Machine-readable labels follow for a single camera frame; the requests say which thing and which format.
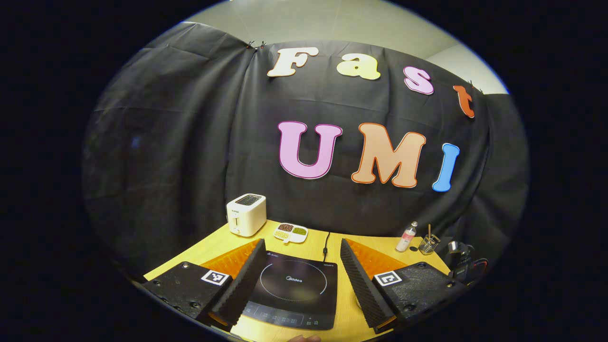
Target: toaster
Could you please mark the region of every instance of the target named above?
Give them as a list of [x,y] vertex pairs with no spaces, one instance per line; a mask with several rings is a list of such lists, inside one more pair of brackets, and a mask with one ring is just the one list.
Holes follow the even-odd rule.
[[230,231],[236,235],[254,235],[266,223],[266,197],[244,194],[226,205]]

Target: wooden table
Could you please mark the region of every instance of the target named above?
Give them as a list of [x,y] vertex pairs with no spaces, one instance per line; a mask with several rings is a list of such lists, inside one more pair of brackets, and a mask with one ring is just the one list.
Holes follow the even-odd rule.
[[[272,236],[274,229],[278,225],[279,222],[268,220],[252,237],[242,237],[232,234],[229,231],[228,224],[226,224],[173,259],[150,271],[144,277],[147,280],[154,279],[182,261],[200,265],[222,253],[259,238],[265,240],[266,249],[269,251],[309,260],[323,261],[323,247],[325,246],[327,232],[309,229],[308,237],[303,243],[289,242],[289,244],[285,245],[281,240]],[[365,341],[378,336],[374,333],[373,329],[367,327],[363,312],[356,303],[353,288],[342,265],[342,260],[340,259],[340,243],[342,238],[362,243],[390,257],[401,260],[408,265],[425,261],[445,274],[450,272],[450,269],[435,253],[424,256],[418,251],[413,252],[409,249],[403,253],[397,252],[395,246],[399,242],[399,237],[369,237],[331,233],[327,241],[328,253],[325,261],[338,264],[336,320],[334,321],[333,329],[295,329],[276,326],[241,315],[238,324],[233,326],[230,332],[247,340],[257,342],[287,342],[290,338],[297,335],[304,335],[304,337],[318,335],[323,342]],[[415,237],[411,245],[417,247],[421,239],[421,237]]]

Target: induction cooktop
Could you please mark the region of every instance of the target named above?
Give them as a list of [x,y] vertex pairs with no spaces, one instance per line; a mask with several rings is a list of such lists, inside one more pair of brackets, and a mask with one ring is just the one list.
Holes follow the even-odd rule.
[[243,315],[278,326],[328,330],[336,316],[337,264],[268,251]]

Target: power cord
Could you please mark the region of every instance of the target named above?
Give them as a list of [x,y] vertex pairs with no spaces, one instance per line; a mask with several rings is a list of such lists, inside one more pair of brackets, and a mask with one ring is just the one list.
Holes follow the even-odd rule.
[[330,232],[327,232],[327,237],[325,238],[325,247],[323,248],[323,262],[325,262],[325,257],[327,256],[327,239],[330,238]]

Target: pink letter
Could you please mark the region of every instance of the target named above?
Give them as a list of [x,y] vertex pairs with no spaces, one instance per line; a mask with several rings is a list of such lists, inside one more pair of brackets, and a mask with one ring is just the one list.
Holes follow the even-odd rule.
[[406,66],[403,68],[403,73],[406,75],[404,81],[408,88],[426,95],[433,93],[433,85],[430,84],[430,76],[426,71],[414,68],[413,66]]
[[308,180],[321,178],[329,172],[331,160],[334,156],[336,138],[342,135],[342,129],[334,125],[317,125],[314,131],[319,134],[319,156],[313,165],[300,162],[300,136],[306,131],[306,124],[297,121],[283,121],[279,123],[281,131],[281,145],[278,158],[281,166],[289,174]]

